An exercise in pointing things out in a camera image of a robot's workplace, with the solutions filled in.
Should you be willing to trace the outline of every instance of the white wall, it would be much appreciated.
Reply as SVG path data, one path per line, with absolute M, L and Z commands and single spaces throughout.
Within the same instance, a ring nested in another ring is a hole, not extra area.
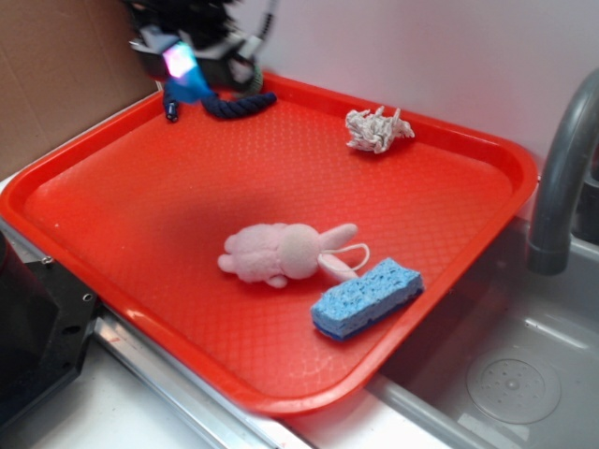
M 231 9 L 254 31 L 267 0 Z M 597 0 L 280 0 L 260 63 L 513 140 L 539 164 L 599 66 Z

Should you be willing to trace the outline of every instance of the red tray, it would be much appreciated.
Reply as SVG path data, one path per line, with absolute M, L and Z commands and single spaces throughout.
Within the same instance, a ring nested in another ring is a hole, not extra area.
M 345 115 L 378 105 L 273 75 L 266 89 L 279 101 L 256 116 L 183 107 L 175 124 L 157 94 L 25 169 L 0 213 L 225 395 L 281 416 L 362 387 L 537 175 L 511 142 L 407 111 L 416 138 L 381 155 L 351 150 Z M 356 223 L 352 242 L 372 253 L 363 270 L 393 257 L 426 292 L 350 341 L 324 337 L 310 307 L 334 284 L 327 275 L 277 290 L 216 265 L 227 236 L 277 222 Z

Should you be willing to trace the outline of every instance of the pink light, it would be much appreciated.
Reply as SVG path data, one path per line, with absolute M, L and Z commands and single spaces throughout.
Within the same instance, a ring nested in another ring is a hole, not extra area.
M 197 66 L 196 57 L 188 45 L 179 42 L 163 53 L 171 77 L 180 78 Z

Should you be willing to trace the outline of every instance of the tray rim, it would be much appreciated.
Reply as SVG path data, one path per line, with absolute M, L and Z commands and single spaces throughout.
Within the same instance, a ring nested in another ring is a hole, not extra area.
M 334 115 L 342 114 L 344 116 L 350 109 L 376 109 L 380 106 L 372 101 L 335 93 L 270 73 L 265 74 L 266 90 L 276 92 L 277 88 L 281 87 L 284 88 L 284 94 L 277 92 L 281 99 L 307 108 L 318 108 L 321 112 Z M 395 108 L 386 106 L 386 109 L 393 110 Z M 30 239 L 39 249 L 61 261 L 74 274 L 85 279 L 90 285 L 105 283 L 100 279 L 99 273 L 90 269 L 76 254 L 63 249 L 55 239 L 30 222 L 22 214 L 23 207 L 28 196 L 43 183 L 162 113 L 161 93 L 158 92 L 40 158 L 15 176 L 2 192 L 0 195 L 0 215 L 21 232 L 24 237 Z M 476 157 L 476 160 L 497 167 L 504 174 L 507 169 L 513 171 L 512 176 L 505 175 L 512 183 L 512 195 L 495 211 L 493 217 L 481 231 L 461 249 L 451 265 L 439 275 L 433 284 L 428 286 L 427 291 L 421 297 L 421 299 L 427 298 L 426 300 L 419 300 L 415 303 L 419 304 L 417 307 L 407 309 L 401 319 L 390 327 L 381 337 L 381 340 L 341 381 L 323 391 L 302 397 L 279 398 L 266 396 L 240 378 L 232 376 L 230 371 L 223 367 L 220 362 L 211 358 L 206 352 L 199 351 L 201 348 L 197 348 L 187 341 L 178 340 L 176 350 L 170 347 L 165 347 L 165 349 L 198 375 L 205 375 L 208 382 L 224 394 L 229 395 L 240 405 L 271 416 L 288 416 L 320 409 L 350 395 L 366 384 L 387 357 L 408 337 L 411 330 L 443 298 L 450 285 L 473 264 L 476 258 L 507 226 L 519 208 L 531 196 L 537 184 L 537 168 L 533 158 L 524 148 L 514 142 L 407 110 L 402 110 L 402 117 L 409 122 L 418 122 L 422 129 L 426 129 L 424 138 L 426 138 L 427 133 L 434 136 L 434 132 L 442 130 L 446 137 L 467 138 L 472 142 L 478 141 L 486 147 L 491 145 L 501 151 L 489 152 L 486 159 Z M 468 156 L 468 152 L 458 153 Z M 110 294 L 126 295 L 128 297 L 126 292 L 119 291 L 115 285 L 99 290 L 98 294 L 101 297 Z M 174 332 L 153 319 L 151 311 L 142 314 L 139 314 L 139 310 L 117 311 L 117 314 L 122 315 L 154 341 L 171 341 L 176 338 Z

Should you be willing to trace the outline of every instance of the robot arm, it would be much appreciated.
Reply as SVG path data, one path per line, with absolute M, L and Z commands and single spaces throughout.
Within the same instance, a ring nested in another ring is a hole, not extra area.
M 209 86 L 254 94 L 262 87 L 256 54 L 274 16 L 277 0 L 270 0 L 264 24 L 257 36 L 235 26 L 226 5 L 238 0 L 122 0 L 138 37 L 131 47 L 146 73 L 167 81 L 163 57 L 178 42 L 192 49 Z

